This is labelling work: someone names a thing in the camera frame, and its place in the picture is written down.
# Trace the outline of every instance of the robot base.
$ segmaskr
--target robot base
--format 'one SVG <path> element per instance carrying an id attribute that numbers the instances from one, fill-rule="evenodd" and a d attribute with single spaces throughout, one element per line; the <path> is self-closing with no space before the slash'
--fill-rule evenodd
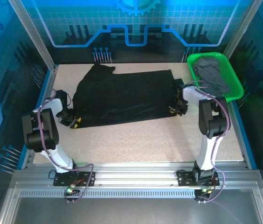
<path id="1" fill-rule="evenodd" d="M 212 170 L 200 170 L 197 163 L 195 162 L 192 171 L 178 170 L 176 172 L 178 186 L 200 186 L 204 189 L 208 187 L 215 187 L 220 185 L 220 180 L 217 172 Z"/>
<path id="2" fill-rule="evenodd" d="M 54 186 L 58 187 L 68 187 L 72 183 L 77 182 L 78 180 L 82 180 L 78 184 L 76 184 L 77 187 L 84 187 L 87 184 L 87 181 L 89 179 L 90 172 L 79 172 L 78 176 L 76 172 L 67 172 L 67 173 L 56 173 L 54 178 Z M 89 187 L 94 186 L 95 182 L 95 172 L 92 172 L 92 177 L 90 177 L 91 180 L 89 182 Z"/>

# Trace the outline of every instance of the black garment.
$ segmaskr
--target black garment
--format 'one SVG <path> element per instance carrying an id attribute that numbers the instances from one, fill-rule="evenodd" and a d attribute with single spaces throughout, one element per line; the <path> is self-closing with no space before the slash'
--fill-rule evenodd
<path id="1" fill-rule="evenodd" d="M 114 70 L 95 64 L 79 83 L 72 100 L 74 114 L 82 118 L 77 128 L 175 116 L 169 111 L 176 105 L 171 70 L 113 74 Z"/>

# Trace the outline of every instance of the white table surface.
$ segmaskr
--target white table surface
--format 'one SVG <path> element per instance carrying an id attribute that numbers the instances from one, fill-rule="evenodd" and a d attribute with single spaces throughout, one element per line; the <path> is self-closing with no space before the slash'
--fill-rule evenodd
<path id="1" fill-rule="evenodd" d="M 191 81 L 186 63 L 122 63 L 115 66 L 114 73 L 171 70 L 174 78 Z M 72 98 L 78 83 L 90 70 L 92 64 L 59 65 L 54 89 L 66 91 Z M 157 162 L 196 160 L 201 145 L 198 127 L 198 108 L 189 104 L 186 115 L 155 119 L 120 125 L 70 129 L 55 118 L 60 144 L 75 162 Z M 231 126 L 219 147 L 216 160 L 242 160 L 238 141 Z M 36 154 L 34 164 L 49 163 Z"/>

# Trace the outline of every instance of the green plastic basket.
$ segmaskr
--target green plastic basket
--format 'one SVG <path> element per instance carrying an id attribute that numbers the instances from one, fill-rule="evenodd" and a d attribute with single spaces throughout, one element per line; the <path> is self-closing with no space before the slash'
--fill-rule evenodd
<path id="1" fill-rule="evenodd" d="M 210 52 L 210 53 L 200 53 L 200 54 L 192 54 L 187 58 L 187 64 L 191 71 L 192 77 L 194 80 L 200 80 L 200 77 L 196 77 L 193 67 L 194 63 L 200 57 L 214 57 L 216 58 L 219 63 L 220 74 L 222 78 L 228 83 L 230 87 L 230 92 L 223 94 L 226 98 L 227 102 L 230 102 L 233 99 L 239 99 L 243 96 L 243 88 L 240 84 L 232 66 L 230 65 L 229 60 L 226 56 L 218 52 Z"/>

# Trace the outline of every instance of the enclosure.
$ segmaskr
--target enclosure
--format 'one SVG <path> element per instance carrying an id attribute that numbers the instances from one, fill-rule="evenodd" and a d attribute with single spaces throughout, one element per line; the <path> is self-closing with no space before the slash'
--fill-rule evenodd
<path id="1" fill-rule="evenodd" d="M 108 126 L 70 129 L 55 117 L 65 153 L 96 172 L 67 205 L 50 161 L 25 146 L 21 116 L 52 89 L 72 99 L 94 64 L 171 70 L 186 84 L 188 57 L 206 52 L 224 54 L 244 90 L 228 102 L 216 157 L 222 194 L 198 204 L 195 188 L 178 184 L 201 149 L 189 103 L 182 116 Z M 0 223 L 213 223 L 212 213 L 215 223 L 263 223 L 263 0 L 0 0 Z"/>

